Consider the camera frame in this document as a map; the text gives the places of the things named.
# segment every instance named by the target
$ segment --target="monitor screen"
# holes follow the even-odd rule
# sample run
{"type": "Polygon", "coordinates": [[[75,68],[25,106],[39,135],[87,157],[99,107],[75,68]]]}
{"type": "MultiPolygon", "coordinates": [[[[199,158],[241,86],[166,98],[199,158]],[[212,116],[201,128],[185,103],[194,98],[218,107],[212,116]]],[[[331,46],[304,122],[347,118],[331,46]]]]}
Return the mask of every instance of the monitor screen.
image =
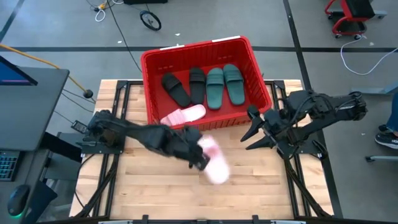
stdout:
{"type": "Polygon", "coordinates": [[[37,85],[37,82],[0,56],[0,85],[37,85]]]}

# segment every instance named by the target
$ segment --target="pink slide sandal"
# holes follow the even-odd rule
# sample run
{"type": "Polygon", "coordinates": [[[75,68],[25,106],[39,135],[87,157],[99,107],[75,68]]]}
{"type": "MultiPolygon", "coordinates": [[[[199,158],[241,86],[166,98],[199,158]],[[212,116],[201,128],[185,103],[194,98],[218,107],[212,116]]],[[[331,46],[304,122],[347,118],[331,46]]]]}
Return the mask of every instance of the pink slide sandal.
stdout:
{"type": "Polygon", "coordinates": [[[190,121],[196,121],[206,115],[206,108],[203,105],[195,105],[181,110],[177,109],[160,120],[160,123],[168,126],[183,124],[190,121]]]}
{"type": "Polygon", "coordinates": [[[213,184],[222,184],[229,179],[229,166],[217,142],[210,135],[204,135],[198,141],[203,153],[210,157],[205,174],[213,184]]]}

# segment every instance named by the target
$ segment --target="red plastic basket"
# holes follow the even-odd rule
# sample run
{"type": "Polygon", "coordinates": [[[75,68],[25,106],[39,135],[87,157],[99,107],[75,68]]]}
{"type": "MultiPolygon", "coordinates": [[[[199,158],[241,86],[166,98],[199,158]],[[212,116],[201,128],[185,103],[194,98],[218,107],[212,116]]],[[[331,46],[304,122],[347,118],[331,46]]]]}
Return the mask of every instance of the red plastic basket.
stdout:
{"type": "Polygon", "coordinates": [[[246,101],[234,106],[229,100],[226,87],[223,104],[219,110],[209,110],[205,99],[206,116],[198,121],[183,125],[195,126],[199,130],[210,130],[244,124],[249,121],[246,110],[256,105],[263,113],[271,108],[271,99],[262,79],[250,42],[243,36],[228,37],[194,44],[167,47],[146,51],[141,57],[142,74],[149,124],[157,124],[160,119],[179,108],[162,87],[162,75],[172,72],[190,94],[189,69],[200,67],[207,74],[212,68],[223,68],[227,63],[237,66],[244,78],[246,101]]]}

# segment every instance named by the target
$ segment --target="gray floor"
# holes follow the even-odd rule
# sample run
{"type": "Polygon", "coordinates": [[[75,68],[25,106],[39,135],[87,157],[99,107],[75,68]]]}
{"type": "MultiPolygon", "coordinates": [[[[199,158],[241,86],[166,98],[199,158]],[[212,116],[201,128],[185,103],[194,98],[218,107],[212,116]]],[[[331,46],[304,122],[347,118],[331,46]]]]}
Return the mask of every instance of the gray floor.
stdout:
{"type": "MultiPolygon", "coordinates": [[[[99,4],[100,0],[91,0],[99,4]]],[[[351,37],[336,40],[323,9],[327,0],[289,0],[302,47],[341,47],[351,37]]],[[[0,27],[11,15],[17,0],[0,2],[0,27]]],[[[368,23],[367,39],[352,47],[398,47],[398,2],[375,0],[375,9],[387,10],[383,20],[368,23]]],[[[151,11],[162,21],[162,30],[152,32],[139,20],[131,6],[113,7],[129,46],[151,47],[186,44],[201,40],[245,35],[253,46],[293,47],[292,35],[282,0],[170,0],[151,4],[151,11]]],[[[109,10],[103,22],[95,22],[95,12],[84,0],[25,0],[2,44],[13,47],[123,47],[109,10]]],[[[95,94],[101,79],[140,78],[141,74],[127,52],[28,52],[71,71],[83,86],[95,94]]],[[[142,52],[133,52],[138,60],[142,52]]],[[[295,52],[255,52],[264,78],[302,79],[295,52]]],[[[14,53],[0,52],[21,66],[46,67],[14,53]]],[[[338,53],[304,53],[312,87],[330,95],[347,94],[351,87],[382,87],[397,81],[398,54],[386,58],[365,77],[347,71],[338,53]]],[[[359,72],[368,71],[384,53],[347,53],[347,63],[359,72]]],[[[68,81],[66,89],[79,93],[68,81]]],[[[93,105],[77,99],[88,109],[93,105]]],[[[391,98],[366,97],[369,113],[362,121],[342,122],[325,129],[325,138],[343,215],[368,220],[398,220],[398,163],[368,164],[367,155],[398,155],[376,145],[377,126],[390,115],[391,98]]],[[[71,120],[87,123],[91,113],[61,97],[58,112],[71,120]]],[[[54,114],[50,133],[73,132],[70,123],[54,114]]]]}

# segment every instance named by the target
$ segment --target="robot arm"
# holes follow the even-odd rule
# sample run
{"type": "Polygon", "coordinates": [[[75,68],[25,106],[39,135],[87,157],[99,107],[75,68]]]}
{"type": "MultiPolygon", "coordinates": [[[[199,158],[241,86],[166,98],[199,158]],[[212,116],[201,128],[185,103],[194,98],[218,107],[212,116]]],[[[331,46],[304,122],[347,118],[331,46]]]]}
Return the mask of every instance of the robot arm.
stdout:
{"type": "Polygon", "coordinates": [[[177,132],[163,124],[138,125],[115,118],[110,111],[96,112],[90,123],[82,146],[104,144],[106,147],[116,147],[120,136],[138,140],[148,150],[162,156],[174,156],[189,162],[189,167],[195,166],[203,170],[210,158],[203,153],[197,144],[202,137],[199,130],[185,127],[177,132]]]}
{"type": "Polygon", "coordinates": [[[279,155],[288,159],[312,133],[338,121],[361,120],[366,112],[366,103],[360,92],[332,97],[314,91],[295,91],[284,100],[284,109],[266,111],[264,119],[259,116],[257,108],[251,106],[248,115],[252,126],[241,141],[252,137],[262,128],[266,136],[246,149],[277,146],[279,155]],[[294,127],[306,115],[312,122],[303,127],[294,127]]]}

